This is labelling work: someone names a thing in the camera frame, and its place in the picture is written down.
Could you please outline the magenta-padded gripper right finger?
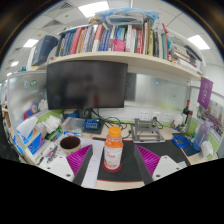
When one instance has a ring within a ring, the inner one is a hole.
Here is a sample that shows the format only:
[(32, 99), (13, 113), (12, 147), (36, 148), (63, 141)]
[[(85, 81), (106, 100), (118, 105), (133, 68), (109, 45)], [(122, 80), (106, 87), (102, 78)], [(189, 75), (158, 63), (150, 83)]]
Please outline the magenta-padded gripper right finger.
[(134, 146), (134, 156), (145, 185), (182, 169), (168, 155), (158, 156), (139, 145)]

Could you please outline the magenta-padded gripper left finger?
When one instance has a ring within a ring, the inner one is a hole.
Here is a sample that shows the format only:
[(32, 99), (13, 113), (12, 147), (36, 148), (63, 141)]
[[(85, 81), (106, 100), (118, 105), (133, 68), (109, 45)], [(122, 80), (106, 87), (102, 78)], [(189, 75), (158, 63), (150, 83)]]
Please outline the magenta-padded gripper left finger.
[(87, 145), (68, 156), (57, 156), (46, 165), (45, 170), (82, 187), (92, 187), (90, 161), (92, 145)]

